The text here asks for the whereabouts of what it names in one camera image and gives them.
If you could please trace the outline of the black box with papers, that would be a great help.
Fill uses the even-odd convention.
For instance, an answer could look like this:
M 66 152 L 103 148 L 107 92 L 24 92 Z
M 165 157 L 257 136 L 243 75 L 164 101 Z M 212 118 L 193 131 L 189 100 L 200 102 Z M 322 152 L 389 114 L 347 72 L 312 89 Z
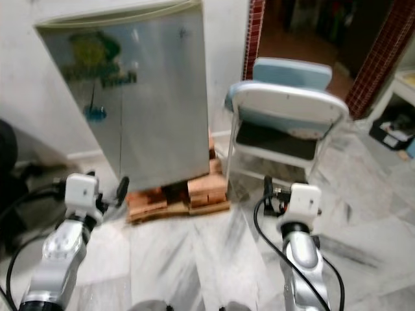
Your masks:
M 370 126 L 370 137 L 392 151 L 403 151 L 408 158 L 415 159 L 415 117 L 409 113 L 377 119 Z

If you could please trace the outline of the wooden pallet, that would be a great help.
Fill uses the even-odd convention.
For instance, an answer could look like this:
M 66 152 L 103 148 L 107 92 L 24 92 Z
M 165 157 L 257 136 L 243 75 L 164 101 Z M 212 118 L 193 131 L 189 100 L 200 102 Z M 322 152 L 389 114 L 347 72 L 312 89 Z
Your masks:
M 209 215 L 229 211 L 230 207 L 231 202 L 220 202 L 202 205 L 201 207 L 191 207 L 185 202 L 157 202 L 148 205 L 133 204 L 128 207 L 126 221 L 130 224 L 142 224 L 163 218 Z

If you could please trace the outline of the white blue plastic chair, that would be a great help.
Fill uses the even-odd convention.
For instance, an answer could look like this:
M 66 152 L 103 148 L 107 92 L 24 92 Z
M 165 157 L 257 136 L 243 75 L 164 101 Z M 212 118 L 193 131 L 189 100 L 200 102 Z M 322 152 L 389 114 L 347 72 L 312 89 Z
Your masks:
M 232 113 L 226 152 L 226 177 L 238 154 L 303 171 L 302 181 L 318 170 L 330 137 L 350 119 L 347 105 L 327 91 L 328 65 L 258 58 L 251 80 L 232 85 L 224 107 Z

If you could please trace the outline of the red brick stack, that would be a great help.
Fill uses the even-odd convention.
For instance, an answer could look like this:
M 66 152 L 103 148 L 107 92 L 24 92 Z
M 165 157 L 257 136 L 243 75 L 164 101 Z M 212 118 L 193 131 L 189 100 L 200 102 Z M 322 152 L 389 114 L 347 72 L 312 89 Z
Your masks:
M 218 157 L 209 160 L 208 174 L 187 181 L 187 193 L 192 208 L 227 202 L 228 180 L 222 171 L 222 162 Z
M 126 195 L 125 203 L 128 207 L 128 222 L 137 222 L 168 207 L 168 200 L 162 189 L 134 190 Z

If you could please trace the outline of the silver right robot leg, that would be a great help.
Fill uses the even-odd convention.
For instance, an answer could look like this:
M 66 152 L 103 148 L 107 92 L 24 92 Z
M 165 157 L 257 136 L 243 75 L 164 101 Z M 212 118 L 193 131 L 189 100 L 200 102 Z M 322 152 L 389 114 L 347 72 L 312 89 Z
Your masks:
M 243 303 L 231 301 L 226 303 L 226 305 L 220 307 L 219 311 L 252 311 L 252 309 L 246 305 L 243 305 Z

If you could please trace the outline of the narrow red tiled door post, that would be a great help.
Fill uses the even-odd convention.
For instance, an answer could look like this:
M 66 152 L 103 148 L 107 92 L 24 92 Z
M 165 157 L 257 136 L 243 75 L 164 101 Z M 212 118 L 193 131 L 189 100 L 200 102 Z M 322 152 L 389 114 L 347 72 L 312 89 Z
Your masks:
M 266 0 L 248 0 L 247 28 L 241 80 L 249 80 L 253 77 L 253 65 L 260 50 L 262 21 L 265 10 Z

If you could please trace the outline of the black office chair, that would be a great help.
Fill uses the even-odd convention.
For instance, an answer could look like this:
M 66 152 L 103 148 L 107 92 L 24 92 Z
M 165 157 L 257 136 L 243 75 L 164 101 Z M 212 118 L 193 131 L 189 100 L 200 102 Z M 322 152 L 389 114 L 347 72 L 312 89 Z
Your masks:
M 12 174 L 18 160 L 17 136 L 11 125 L 0 121 L 0 241 L 1 254 L 11 255 L 20 247 L 19 234 L 26 230 L 23 219 L 19 216 L 21 205 L 46 198 L 62 201 L 62 190 L 58 187 L 62 183 L 48 183 L 45 186 L 30 190 L 27 178 L 30 173 L 41 172 L 42 167 L 30 165 L 24 169 L 24 174 L 15 176 Z

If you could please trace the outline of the small blue fridge sticker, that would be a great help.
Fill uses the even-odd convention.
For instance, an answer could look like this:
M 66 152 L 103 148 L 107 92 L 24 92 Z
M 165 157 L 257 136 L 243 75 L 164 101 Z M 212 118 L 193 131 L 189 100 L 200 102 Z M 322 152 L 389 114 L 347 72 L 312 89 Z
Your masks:
M 101 122 L 107 117 L 106 109 L 102 106 L 85 106 L 81 112 L 87 122 Z

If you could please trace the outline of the wide red tiled door post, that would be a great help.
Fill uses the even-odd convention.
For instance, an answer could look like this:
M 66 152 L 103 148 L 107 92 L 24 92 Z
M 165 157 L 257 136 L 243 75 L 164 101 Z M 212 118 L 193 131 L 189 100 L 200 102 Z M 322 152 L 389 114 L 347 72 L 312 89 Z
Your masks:
M 345 104 L 352 119 L 366 115 L 415 33 L 415 0 L 392 0 Z

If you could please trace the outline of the green yellow fridge sticker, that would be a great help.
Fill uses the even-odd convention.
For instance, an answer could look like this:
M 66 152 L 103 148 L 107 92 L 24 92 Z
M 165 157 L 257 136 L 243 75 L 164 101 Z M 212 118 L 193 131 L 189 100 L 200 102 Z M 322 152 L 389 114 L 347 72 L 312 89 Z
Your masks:
M 135 71 L 122 71 L 117 62 L 121 45 L 115 38 L 101 32 L 86 32 L 68 37 L 73 62 L 60 65 L 60 74 L 68 81 L 98 80 L 106 88 L 132 85 L 137 82 Z

